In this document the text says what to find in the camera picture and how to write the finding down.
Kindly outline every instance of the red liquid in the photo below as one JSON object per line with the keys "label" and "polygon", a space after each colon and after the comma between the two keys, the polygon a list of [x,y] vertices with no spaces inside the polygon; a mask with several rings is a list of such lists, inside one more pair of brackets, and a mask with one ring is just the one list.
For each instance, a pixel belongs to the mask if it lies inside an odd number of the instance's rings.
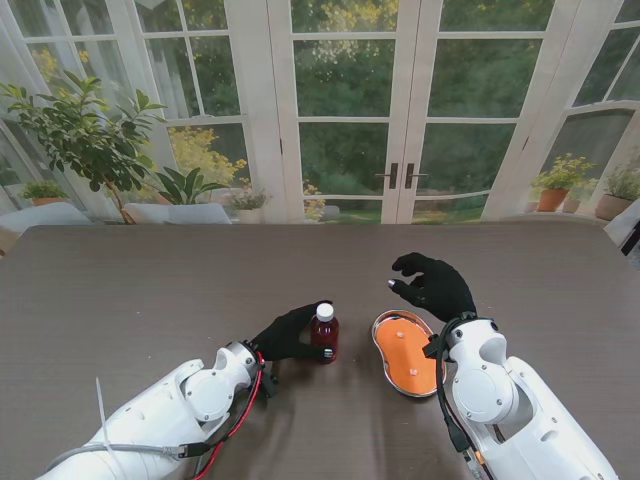
{"label": "red liquid", "polygon": [[330,348],[333,355],[320,363],[331,363],[338,357],[338,333],[340,332],[340,324],[337,318],[333,318],[330,322],[321,322],[314,315],[311,320],[311,345],[314,347]]}

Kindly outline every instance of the table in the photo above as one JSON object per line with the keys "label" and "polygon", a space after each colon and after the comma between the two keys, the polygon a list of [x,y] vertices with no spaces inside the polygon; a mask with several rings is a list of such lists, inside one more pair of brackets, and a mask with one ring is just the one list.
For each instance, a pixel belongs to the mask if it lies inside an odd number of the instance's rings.
{"label": "table", "polygon": [[470,478],[436,399],[393,390],[371,341],[378,314],[407,307],[386,280],[414,250],[461,271],[510,354],[635,478],[639,275],[599,229],[544,222],[30,229],[0,261],[0,478],[32,478],[95,433],[96,376],[109,415],[182,362],[209,365],[227,342],[324,298],[341,321],[339,359],[281,362],[280,393],[212,478]]}

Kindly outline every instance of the plastic bottle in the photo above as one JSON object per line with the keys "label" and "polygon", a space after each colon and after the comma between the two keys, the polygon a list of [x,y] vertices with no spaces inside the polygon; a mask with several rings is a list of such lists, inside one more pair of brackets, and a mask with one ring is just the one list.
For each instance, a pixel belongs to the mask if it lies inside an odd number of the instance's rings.
{"label": "plastic bottle", "polygon": [[334,316],[333,305],[330,303],[318,305],[316,314],[311,320],[311,345],[325,349],[325,358],[319,360],[320,363],[331,363],[337,358],[339,332],[340,324]]}

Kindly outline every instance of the french door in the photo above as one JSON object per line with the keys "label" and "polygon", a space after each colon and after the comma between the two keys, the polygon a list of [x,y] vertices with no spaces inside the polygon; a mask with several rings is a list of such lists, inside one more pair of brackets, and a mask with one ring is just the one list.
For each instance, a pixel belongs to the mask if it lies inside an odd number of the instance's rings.
{"label": "french door", "polygon": [[480,220],[579,3],[268,0],[289,219]]}

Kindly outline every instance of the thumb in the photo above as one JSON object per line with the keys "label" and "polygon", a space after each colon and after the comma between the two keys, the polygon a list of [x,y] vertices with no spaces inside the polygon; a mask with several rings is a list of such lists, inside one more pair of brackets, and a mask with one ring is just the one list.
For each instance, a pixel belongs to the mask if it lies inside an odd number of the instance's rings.
{"label": "thumb", "polygon": [[391,291],[393,293],[397,293],[409,302],[411,305],[419,308],[426,308],[426,298],[424,297],[423,292],[420,288],[415,287],[413,285],[407,285],[402,280],[392,280],[393,285],[389,282],[389,286],[391,287]]}
{"label": "thumb", "polygon": [[316,347],[298,342],[291,349],[292,358],[310,358],[312,360],[325,360],[333,356],[333,350],[325,347]]}

